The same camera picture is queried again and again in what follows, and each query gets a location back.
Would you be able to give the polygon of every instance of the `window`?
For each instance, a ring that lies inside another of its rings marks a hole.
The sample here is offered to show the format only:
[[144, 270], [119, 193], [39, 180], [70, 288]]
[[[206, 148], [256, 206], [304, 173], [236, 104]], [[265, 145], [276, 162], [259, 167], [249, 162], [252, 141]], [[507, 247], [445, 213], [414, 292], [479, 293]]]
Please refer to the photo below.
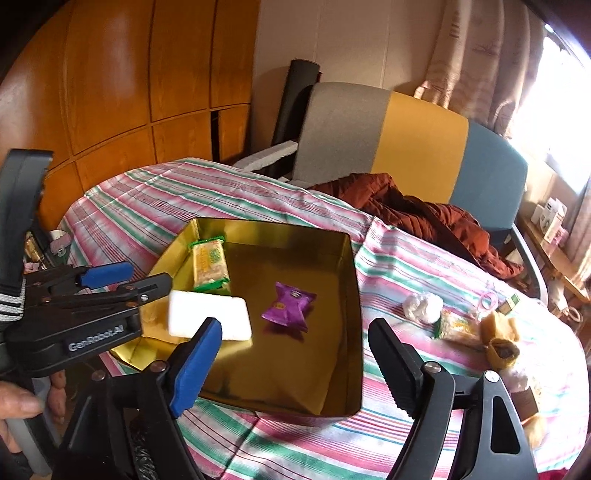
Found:
[[591, 74], [546, 26], [536, 80], [515, 114], [511, 144], [579, 194], [591, 173]]

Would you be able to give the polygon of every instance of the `curtain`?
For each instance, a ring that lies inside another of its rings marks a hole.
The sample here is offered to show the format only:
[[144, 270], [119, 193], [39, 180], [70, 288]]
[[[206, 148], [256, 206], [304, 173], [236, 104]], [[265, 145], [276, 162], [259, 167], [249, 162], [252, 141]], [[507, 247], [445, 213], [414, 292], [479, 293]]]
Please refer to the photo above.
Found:
[[521, 0], [447, 0], [425, 82], [415, 97], [510, 137], [534, 83], [544, 23]]
[[566, 244], [566, 254], [577, 268], [577, 274], [572, 280], [575, 283], [585, 282], [591, 277], [591, 179], [587, 181], [587, 188], [573, 230]]

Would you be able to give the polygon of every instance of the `screw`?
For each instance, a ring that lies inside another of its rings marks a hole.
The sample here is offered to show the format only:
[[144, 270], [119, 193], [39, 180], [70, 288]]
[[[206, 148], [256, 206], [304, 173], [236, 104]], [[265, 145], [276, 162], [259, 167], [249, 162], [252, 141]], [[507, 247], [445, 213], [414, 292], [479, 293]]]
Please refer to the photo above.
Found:
[[493, 370], [487, 370], [484, 372], [484, 378], [486, 378], [489, 382], [498, 382], [500, 377], [497, 372], [493, 372]]
[[156, 360], [150, 364], [150, 371], [154, 372], [155, 374], [159, 374], [160, 372], [164, 372], [168, 364], [162, 360]]
[[100, 382], [100, 381], [104, 380], [106, 377], [107, 377], [107, 374], [104, 371], [95, 370], [94, 372], [92, 372], [91, 379], [94, 382]]
[[437, 362], [427, 362], [423, 365], [425, 372], [429, 372], [430, 374], [438, 374], [441, 371], [441, 365]]

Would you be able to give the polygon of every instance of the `snack bar package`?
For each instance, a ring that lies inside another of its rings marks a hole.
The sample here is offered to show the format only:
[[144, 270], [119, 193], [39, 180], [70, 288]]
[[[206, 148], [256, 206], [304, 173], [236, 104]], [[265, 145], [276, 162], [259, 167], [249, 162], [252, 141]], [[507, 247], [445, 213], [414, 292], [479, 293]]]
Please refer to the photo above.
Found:
[[308, 325], [304, 317], [310, 303], [316, 299], [316, 294], [281, 282], [275, 282], [275, 290], [277, 291], [276, 301], [262, 313], [261, 317], [269, 322], [307, 332]]
[[216, 236], [189, 245], [193, 253], [193, 291], [230, 294], [230, 277], [223, 242], [224, 237]]
[[476, 349], [483, 349], [480, 341], [480, 324], [470, 318], [461, 317], [447, 309], [441, 311], [439, 328], [435, 338], [461, 343]]

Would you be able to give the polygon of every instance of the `purple candy wrapper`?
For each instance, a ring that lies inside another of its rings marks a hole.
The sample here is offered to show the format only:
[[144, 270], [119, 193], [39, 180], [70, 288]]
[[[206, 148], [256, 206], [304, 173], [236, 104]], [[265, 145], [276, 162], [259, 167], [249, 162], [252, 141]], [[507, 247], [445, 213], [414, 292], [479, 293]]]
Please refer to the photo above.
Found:
[[302, 332], [308, 331], [304, 314], [316, 299], [316, 293], [290, 287], [281, 282], [275, 282], [277, 299], [266, 309], [261, 317], [269, 322], [278, 323]]

